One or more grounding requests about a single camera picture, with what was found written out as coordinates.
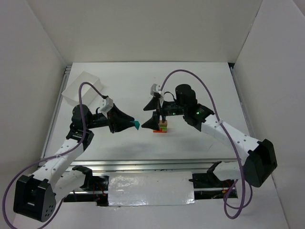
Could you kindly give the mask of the red rectangular wood block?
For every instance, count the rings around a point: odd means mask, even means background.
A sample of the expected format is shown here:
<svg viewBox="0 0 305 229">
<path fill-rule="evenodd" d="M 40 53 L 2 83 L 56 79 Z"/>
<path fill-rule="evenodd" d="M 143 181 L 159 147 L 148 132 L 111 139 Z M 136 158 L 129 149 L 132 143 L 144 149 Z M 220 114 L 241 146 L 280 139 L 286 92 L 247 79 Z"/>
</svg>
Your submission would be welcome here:
<svg viewBox="0 0 305 229">
<path fill-rule="evenodd" d="M 153 133 L 167 133 L 167 129 L 153 130 Z"/>
</svg>

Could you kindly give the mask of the teal triangular wood block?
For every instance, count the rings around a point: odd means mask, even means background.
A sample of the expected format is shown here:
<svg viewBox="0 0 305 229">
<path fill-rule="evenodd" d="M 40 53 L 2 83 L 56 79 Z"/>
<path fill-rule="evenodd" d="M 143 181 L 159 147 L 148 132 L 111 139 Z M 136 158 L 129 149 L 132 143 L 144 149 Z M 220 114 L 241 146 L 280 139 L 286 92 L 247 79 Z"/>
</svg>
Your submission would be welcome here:
<svg viewBox="0 0 305 229">
<path fill-rule="evenodd" d="M 132 121 L 132 123 L 134 124 L 134 127 L 139 130 L 140 129 L 140 123 L 138 121 Z"/>
</svg>

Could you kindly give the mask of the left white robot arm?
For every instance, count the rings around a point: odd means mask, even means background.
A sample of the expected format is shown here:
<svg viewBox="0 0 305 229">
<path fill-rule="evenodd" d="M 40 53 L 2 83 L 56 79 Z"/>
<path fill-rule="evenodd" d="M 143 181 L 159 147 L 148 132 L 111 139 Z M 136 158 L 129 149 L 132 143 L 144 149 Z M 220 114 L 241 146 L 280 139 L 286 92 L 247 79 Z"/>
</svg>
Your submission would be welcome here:
<svg viewBox="0 0 305 229">
<path fill-rule="evenodd" d="M 56 204 L 76 188 L 87 188 L 92 178 L 92 170 L 75 166 L 66 172 L 71 163 L 90 145 L 93 128 L 109 127 L 111 133 L 127 128 L 139 128 L 139 123 L 116 105 L 111 105 L 106 113 L 92 114 L 82 104 L 72 110 L 70 130 L 60 149 L 31 175 L 22 175 L 16 182 L 13 211 L 40 222 L 47 221 Z"/>
</svg>

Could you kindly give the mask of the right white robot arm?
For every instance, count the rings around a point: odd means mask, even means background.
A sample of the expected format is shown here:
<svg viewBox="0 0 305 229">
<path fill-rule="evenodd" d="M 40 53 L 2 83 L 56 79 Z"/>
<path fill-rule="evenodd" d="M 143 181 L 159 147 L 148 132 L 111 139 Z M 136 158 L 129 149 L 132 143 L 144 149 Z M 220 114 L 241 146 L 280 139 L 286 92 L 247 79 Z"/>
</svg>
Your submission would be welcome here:
<svg viewBox="0 0 305 229">
<path fill-rule="evenodd" d="M 161 87 L 152 85 L 152 99 L 144 110 L 153 111 L 153 114 L 142 127 L 160 131 L 166 117 L 181 115 L 188 125 L 214 137 L 238 153 L 236 161 L 218 161 L 208 169 L 211 183 L 244 179 L 249 185 L 260 187 L 277 167 L 273 143 L 267 139 L 260 141 L 248 136 L 218 119 L 213 110 L 197 102 L 195 91 L 190 85 L 177 86 L 175 93 L 176 98 L 173 101 L 165 101 Z"/>
</svg>

